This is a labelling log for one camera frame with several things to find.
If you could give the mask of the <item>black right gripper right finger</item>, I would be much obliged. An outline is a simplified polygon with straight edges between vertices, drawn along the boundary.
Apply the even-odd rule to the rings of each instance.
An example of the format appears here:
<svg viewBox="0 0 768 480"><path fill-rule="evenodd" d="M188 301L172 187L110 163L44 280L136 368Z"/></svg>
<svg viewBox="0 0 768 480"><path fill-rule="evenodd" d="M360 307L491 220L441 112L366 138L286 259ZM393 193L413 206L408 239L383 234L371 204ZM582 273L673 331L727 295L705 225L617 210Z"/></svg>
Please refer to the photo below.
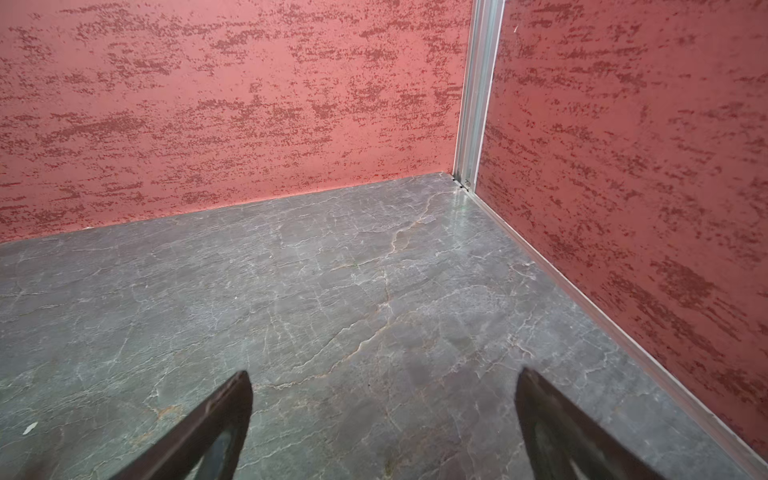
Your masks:
<svg viewBox="0 0 768 480"><path fill-rule="evenodd" d="M538 371L518 375L515 408L536 479L660 479Z"/></svg>

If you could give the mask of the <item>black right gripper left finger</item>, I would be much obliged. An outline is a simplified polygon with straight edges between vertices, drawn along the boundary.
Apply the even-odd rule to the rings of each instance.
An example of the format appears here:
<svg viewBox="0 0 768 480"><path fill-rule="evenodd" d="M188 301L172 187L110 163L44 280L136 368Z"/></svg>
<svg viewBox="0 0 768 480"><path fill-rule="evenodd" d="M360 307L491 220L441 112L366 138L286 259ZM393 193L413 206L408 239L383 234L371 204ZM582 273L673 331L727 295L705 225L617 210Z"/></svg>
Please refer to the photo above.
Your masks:
<svg viewBox="0 0 768 480"><path fill-rule="evenodd" d="M114 477L233 478L247 437L252 405L248 372L240 370Z"/></svg>

